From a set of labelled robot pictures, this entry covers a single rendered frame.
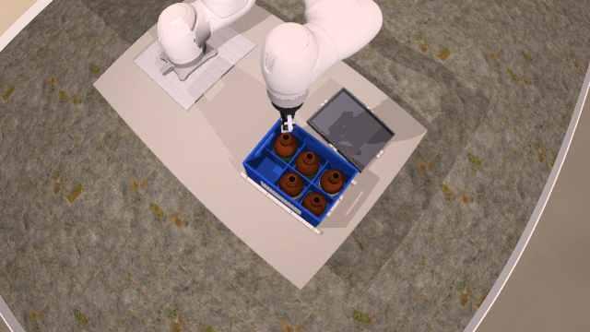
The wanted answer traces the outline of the blue plastic crate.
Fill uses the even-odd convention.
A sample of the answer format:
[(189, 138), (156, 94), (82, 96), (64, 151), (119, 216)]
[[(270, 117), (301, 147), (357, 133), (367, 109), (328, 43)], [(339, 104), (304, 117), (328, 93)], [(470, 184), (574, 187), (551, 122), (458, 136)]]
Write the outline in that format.
[[(286, 132), (294, 135), (298, 141), (297, 154), (289, 163), (286, 163), (284, 160), (274, 154), (274, 141), (278, 135), (282, 134), (280, 126), (266, 135), (255, 147), (248, 161), (246, 173), (249, 178), (251, 178), (254, 182), (257, 182), (257, 184), (264, 188), (270, 195), (272, 195), (274, 198), (276, 198), (278, 201), (280, 201), (282, 204), (294, 211), (296, 214), (314, 226), (314, 228), (316, 228), (346, 190), (359, 170), (337, 155), (332, 149), (324, 145), (314, 136), (303, 130), (297, 124), (295, 125), (297, 126), (296, 130)], [(320, 159), (319, 171), (311, 181), (295, 170), (296, 159), (303, 151), (312, 151), (317, 154)], [(322, 174), (330, 169), (339, 170), (342, 172), (345, 178), (345, 184), (343, 188), (334, 197), (331, 197), (329, 194), (318, 187), (318, 183)], [(304, 186), (301, 196), (303, 194), (304, 195), (302, 197), (300, 196), (297, 200), (293, 200), (290, 196), (279, 189), (279, 180), (282, 175), (287, 172), (296, 172), (303, 179)], [(324, 195), (327, 201), (326, 209), (335, 199), (329, 209), (327, 209), (326, 212), (323, 213), (324, 215), (322, 214), (319, 219), (306, 208), (301, 206), (303, 198), (311, 192), (319, 192)]]

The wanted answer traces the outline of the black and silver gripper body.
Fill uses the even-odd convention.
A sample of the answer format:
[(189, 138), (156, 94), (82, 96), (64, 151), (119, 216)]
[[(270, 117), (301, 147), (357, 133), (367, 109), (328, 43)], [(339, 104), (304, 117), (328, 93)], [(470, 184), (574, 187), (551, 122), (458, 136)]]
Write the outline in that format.
[[(271, 101), (271, 102), (272, 102), (272, 101)], [(286, 120), (288, 120), (288, 115), (291, 115), (291, 119), (293, 119), (293, 118), (294, 118), (294, 113), (300, 109), (300, 107), (303, 105), (303, 103), (302, 103), (302, 104), (300, 104), (299, 106), (296, 106), (296, 107), (294, 107), (294, 108), (282, 108), (282, 107), (279, 107), (279, 106), (277, 106), (277, 105), (276, 105), (276, 104), (274, 104), (273, 102), (272, 102), (272, 105), (273, 105), (273, 106), (274, 106), (274, 107), (275, 107), (275, 108), (276, 108), (278, 111), (282, 112), (282, 113), (283, 113), (283, 115), (284, 115), (284, 118), (285, 118)]]

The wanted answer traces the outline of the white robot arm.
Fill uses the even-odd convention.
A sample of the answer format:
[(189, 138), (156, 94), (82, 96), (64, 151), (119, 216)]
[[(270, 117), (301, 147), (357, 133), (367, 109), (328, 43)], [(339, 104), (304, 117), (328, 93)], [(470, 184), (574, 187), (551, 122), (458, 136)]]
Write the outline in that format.
[[(303, 2), (307, 23), (275, 26), (265, 37), (261, 52), (268, 98), (282, 108), (302, 104), (318, 77), (368, 44), (383, 24), (381, 9), (373, 0)], [(159, 42), (164, 51), (159, 57), (166, 62), (160, 73), (165, 76), (174, 71), (185, 81), (198, 67), (217, 56), (218, 51), (205, 42), (244, 16), (254, 3), (255, 0), (196, 0), (191, 6), (168, 6), (158, 21)]]

